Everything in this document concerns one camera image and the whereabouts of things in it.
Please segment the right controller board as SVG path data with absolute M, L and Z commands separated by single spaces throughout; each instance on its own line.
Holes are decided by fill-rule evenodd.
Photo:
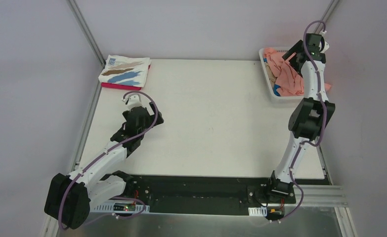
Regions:
M 281 219 L 284 217 L 284 210 L 282 208 L 272 208 L 267 210 L 267 216 L 268 219 Z

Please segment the aluminium frame post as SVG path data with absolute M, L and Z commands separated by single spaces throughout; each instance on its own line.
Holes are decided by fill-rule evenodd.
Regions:
M 91 47 L 96 59 L 99 61 L 102 68 L 105 67 L 105 59 L 103 58 L 102 52 L 89 28 L 89 25 L 87 24 L 84 15 L 77 3 L 76 0 L 66 0 L 72 14 L 74 15 L 74 18 L 79 25 L 82 33 L 84 34 L 89 46 Z
M 340 5 L 341 2 L 342 2 L 342 0 L 331 0 L 329 2 L 329 5 L 327 6 L 325 12 L 323 13 L 321 21 L 323 21 L 324 23 L 327 24 L 331 15 L 335 12 L 336 8 Z M 322 29 L 323 29 L 323 24 L 318 23 L 317 27 L 314 30 L 314 33 L 316 33 L 316 34 L 320 33 Z

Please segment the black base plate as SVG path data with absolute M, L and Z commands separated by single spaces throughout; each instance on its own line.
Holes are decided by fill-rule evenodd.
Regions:
M 248 215 L 250 207 L 279 204 L 267 197 L 268 178 L 132 175 L 122 195 L 146 204 L 148 212 L 203 215 Z

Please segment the left aluminium frame post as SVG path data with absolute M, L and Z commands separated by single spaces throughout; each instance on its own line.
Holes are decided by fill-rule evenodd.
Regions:
M 102 68 L 105 67 L 105 59 L 103 58 L 102 52 L 89 28 L 89 25 L 87 24 L 84 15 L 77 3 L 76 0 L 66 0 L 72 14 L 74 15 L 74 18 L 79 25 L 82 33 L 84 34 L 89 46 L 91 47 L 96 59 L 99 61 Z

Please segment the folded white printed t shirt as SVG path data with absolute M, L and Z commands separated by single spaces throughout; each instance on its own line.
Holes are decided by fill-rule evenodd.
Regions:
M 143 88 L 150 66 L 149 57 L 131 58 L 109 55 L 98 80 L 101 83 Z

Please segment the white plastic basket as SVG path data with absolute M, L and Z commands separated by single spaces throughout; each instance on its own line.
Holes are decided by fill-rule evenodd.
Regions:
M 268 94 L 269 94 L 269 98 L 270 98 L 271 103 L 275 104 L 275 105 L 285 104 L 288 106 L 291 106 L 293 104 L 295 104 L 295 105 L 298 104 L 301 101 L 301 99 L 303 98 L 303 96 L 277 96 L 274 93 L 273 87 L 271 86 L 270 78 L 268 75 L 268 70 L 266 69 L 266 66 L 265 66 L 265 61 L 264 61 L 265 57 L 263 55 L 263 52 L 264 52 L 264 48 L 261 48 L 258 51 L 258 54 L 259 54 L 261 68 L 262 68 L 262 72 L 263 72 L 263 78 L 264 78 L 264 81 L 266 83 L 266 87 L 268 90 Z

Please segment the pink t shirt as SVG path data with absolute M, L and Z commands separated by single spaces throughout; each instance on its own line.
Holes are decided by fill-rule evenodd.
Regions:
M 304 96 L 304 80 L 288 62 L 284 61 L 283 52 L 272 47 L 264 48 L 264 61 L 268 63 L 276 76 L 276 84 L 281 88 L 281 96 Z

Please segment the left controller board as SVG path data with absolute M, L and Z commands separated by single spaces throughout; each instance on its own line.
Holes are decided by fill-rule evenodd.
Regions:
M 134 203 L 114 203 L 113 210 L 115 212 L 134 212 L 136 204 Z

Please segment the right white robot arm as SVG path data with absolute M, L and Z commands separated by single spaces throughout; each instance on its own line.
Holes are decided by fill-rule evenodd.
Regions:
M 309 146 L 319 146 L 335 104 L 326 94 L 324 69 L 327 44 L 320 34 L 306 33 L 283 56 L 304 80 L 304 96 L 293 111 L 288 130 L 290 139 L 281 162 L 263 188 L 266 202 L 287 202 L 293 198 L 295 171 Z

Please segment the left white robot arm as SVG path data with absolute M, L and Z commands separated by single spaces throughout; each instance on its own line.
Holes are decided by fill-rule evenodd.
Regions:
M 61 230 L 77 229 L 91 210 L 103 202 L 124 194 L 130 175 L 117 170 L 117 165 L 140 146 L 144 134 L 164 122 L 156 103 L 149 103 L 149 114 L 140 102 L 127 103 L 125 122 L 110 141 L 86 166 L 67 175 L 56 174 L 50 183 L 44 212 L 58 221 Z

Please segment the blue t shirt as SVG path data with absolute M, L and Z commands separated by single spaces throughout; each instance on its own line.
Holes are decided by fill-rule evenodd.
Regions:
M 278 97 L 281 97 L 280 93 L 278 92 L 278 89 L 280 89 L 281 87 L 277 84 L 274 84 L 273 86 L 273 93 L 275 96 L 278 96 Z

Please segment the right aluminium frame post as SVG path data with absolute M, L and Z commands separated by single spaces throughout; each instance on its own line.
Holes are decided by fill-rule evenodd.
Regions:
M 329 5 L 327 6 L 325 12 L 323 13 L 321 21 L 323 21 L 324 23 L 327 24 L 331 15 L 335 12 L 336 8 L 340 5 L 341 2 L 342 2 L 342 0 L 331 0 L 329 2 Z M 318 23 L 317 27 L 314 30 L 314 33 L 316 33 L 316 34 L 320 33 L 322 29 L 323 29 L 323 24 Z

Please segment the beige t shirt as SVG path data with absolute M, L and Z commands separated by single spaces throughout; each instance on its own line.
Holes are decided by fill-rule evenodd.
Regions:
M 273 72 L 272 72 L 272 70 L 271 70 L 271 68 L 270 68 L 268 63 L 265 63 L 265 68 L 266 68 L 266 71 L 267 71 L 267 75 L 268 75 L 271 87 L 274 88 L 274 86 L 276 84 L 276 76 L 273 74 Z

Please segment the controller board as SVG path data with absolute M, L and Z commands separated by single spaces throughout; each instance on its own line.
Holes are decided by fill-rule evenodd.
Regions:
M 267 210 L 267 216 L 268 219 L 281 219 L 284 217 L 284 210 L 282 208 L 272 208 Z
M 134 212 L 136 204 L 134 203 L 114 203 L 113 210 L 115 212 Z

